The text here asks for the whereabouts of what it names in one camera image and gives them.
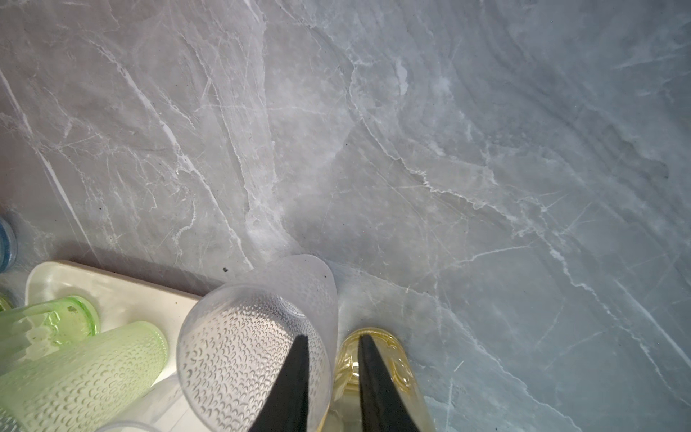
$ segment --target white tray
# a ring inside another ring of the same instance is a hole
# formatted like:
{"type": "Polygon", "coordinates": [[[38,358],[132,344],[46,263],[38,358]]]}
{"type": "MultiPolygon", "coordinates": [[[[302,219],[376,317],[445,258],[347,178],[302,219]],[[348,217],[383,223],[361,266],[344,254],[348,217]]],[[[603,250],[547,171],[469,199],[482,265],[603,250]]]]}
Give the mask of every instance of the white tray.
{"type": "Polygon", "coordinates": [[[26,304],[79,295],[89,300],[105,332],[134,321],[155,324],[168,341],[168,363],[156,379],[176,371],[176,347],[184,318],[199,296],[69,261],[37,265],[26,281],[26,304]]]}

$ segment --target embossed droplet pattern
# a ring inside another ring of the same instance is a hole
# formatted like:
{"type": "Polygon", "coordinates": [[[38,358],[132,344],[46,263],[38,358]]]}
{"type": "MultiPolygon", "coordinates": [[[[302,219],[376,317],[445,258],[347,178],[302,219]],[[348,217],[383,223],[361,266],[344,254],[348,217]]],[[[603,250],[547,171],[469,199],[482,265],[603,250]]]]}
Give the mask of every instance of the embossed droplet pattern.
{"type": "Polygon", "coordinates": [[[0,424],[93,432],[152,385],[167,355],[160,331],[139,321],[24,364],[0,377],[0,424]]]}
{"type": "Polygon", "coordinates": [[[307,429],[319,427],[330,399],[329,361],[321,338],[295,305],[256,288],[238,288],[190,327],[178,342],[180,384],[208,427],[225,432],[252,425],[299,334],[307,335],[310,349],[307,429]]]}

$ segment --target marble countertop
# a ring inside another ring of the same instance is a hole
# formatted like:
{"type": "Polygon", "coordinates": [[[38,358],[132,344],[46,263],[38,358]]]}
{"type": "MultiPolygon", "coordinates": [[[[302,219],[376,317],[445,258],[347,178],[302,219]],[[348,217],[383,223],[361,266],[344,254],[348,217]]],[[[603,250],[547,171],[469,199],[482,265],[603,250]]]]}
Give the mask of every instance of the marble countertop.
{"type": "Polygon", "coordinates": [[[0,285],[291,254],[438,431],[691,428],[691,4],[2,0],[0,285]]]}

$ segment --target frosted green cup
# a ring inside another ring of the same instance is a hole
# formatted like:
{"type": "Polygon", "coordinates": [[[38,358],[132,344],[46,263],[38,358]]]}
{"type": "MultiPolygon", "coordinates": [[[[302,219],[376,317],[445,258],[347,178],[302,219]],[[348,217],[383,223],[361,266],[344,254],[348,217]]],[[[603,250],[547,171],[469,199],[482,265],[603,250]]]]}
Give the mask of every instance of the frosted green cup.
{"type": "Polygon", "coordinates": [[[96,309],[69,296],[0,312],[0,374],[98,333],[96,309]]]}
{"type": "Polygon", "coordinates": [[[30,361],[0,377],[0,431],[93,432],[141,396],[168,343],[137,321],[30,361]]]}

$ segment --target gray marble surface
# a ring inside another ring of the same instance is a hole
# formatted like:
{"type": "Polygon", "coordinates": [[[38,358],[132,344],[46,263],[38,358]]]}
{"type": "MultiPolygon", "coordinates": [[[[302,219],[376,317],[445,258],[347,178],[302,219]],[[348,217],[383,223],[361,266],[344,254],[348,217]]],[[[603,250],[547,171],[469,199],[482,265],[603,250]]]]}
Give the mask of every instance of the gray marble surface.
{"type": "Polygon", "coordinates": [[[310,253],[438,431],[688,431],[690,72],[687,1],[0,0],[0,285],[310,253]]]}

